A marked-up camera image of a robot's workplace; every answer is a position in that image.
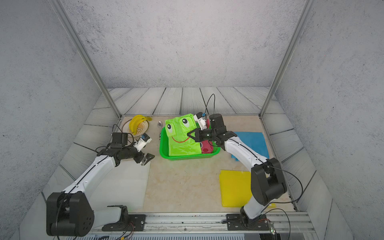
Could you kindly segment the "pink rabbit raincoat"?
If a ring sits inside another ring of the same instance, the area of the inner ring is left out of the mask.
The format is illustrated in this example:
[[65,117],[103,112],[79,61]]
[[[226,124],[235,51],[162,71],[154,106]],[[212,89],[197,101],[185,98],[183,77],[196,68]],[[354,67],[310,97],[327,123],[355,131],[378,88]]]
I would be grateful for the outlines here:
[[[202,121],[200,121],[199,127],[200,127],[200,130],[203,131],[202,127],[200,126],[201,124],[202,124]],[[206,120],[206,129],[211,129],[209,119]],[[204,139],[204,141],[201,143],[202,154],[211,154],[214,150],[211,137],[208,136],[208,137],[202,137],[202,138]]]

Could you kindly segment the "green frog raincoat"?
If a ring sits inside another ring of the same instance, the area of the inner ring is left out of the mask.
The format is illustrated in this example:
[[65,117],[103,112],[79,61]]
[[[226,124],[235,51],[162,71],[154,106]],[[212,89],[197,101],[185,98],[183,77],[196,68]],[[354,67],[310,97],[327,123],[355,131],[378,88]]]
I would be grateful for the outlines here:
[[176,144],[176,148],[180,148],[181,146],[185,146],[187,144],[196,143],[187,136],[188,132],[197,128],[193,114],[168,119],[165,122],[165,128],[169,138],[170,147],[172,144]]

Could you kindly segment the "white raincoat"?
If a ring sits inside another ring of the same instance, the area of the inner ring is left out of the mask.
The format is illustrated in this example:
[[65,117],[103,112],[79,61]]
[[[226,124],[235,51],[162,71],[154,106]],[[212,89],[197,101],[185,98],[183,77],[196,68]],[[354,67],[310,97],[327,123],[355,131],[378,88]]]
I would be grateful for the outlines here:
[[107,206],[127,206],[130,212],[144,206],[151,164],[145,166],[133,160],[124,160],[112,169],[95,189],[90,198],[93,210]]

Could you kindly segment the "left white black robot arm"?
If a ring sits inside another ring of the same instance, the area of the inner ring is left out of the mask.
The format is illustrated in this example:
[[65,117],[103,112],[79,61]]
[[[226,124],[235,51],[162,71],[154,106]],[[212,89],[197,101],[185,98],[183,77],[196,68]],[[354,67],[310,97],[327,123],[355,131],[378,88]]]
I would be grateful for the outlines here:
[[96,188],[122,160],[134,160],[145,166],[155,156],[144,154],[151,142],[147,134],[130,142],[128,133],[113,133],[112,141],[103,147],[83,174],[59,193],[52,193],[46,201],[46,232],[53,237],[84,237],[93,228],[105,232],[141,232],[146,215],[130,215],[127,206],[112,205],[94,211],[89,203]]

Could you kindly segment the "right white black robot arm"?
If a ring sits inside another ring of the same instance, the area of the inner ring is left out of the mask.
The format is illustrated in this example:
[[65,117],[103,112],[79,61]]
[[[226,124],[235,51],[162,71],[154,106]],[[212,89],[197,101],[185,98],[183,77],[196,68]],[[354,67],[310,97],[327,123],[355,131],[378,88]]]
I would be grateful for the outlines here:
[[210,128],[207,127],[205,114],[197,113],[193,116],[199,127],[187,133],[195,142],[210,141],[237,158],[251,173],[252,197],[241,208],[241,216],[245,223],[261,218],[263,211],[273,201],[280,198],[288,190],[279,160],[268,159],[250,147],[232,131],[228,131],[222,115],[209,116]]

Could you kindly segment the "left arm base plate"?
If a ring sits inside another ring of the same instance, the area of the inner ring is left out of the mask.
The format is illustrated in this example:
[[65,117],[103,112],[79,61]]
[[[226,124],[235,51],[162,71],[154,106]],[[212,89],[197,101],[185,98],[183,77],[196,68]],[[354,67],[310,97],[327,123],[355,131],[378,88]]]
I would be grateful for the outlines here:
[[127,206],[123,205],[108,206],[107,209],[118,211],[119,217],[116,221],[103,224],[103,232],[144,231],[147,217],[145,214],[130,214]]

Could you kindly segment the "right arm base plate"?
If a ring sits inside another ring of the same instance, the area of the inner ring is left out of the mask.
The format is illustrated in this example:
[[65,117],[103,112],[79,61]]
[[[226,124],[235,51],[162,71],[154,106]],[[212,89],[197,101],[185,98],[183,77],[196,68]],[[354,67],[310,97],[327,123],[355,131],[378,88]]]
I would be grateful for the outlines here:
[[255,219],[249,219],[241,214],[227,214],[222,224],[227,225],[228,231],[269,231],[271,229],[269,219],[264,214]]

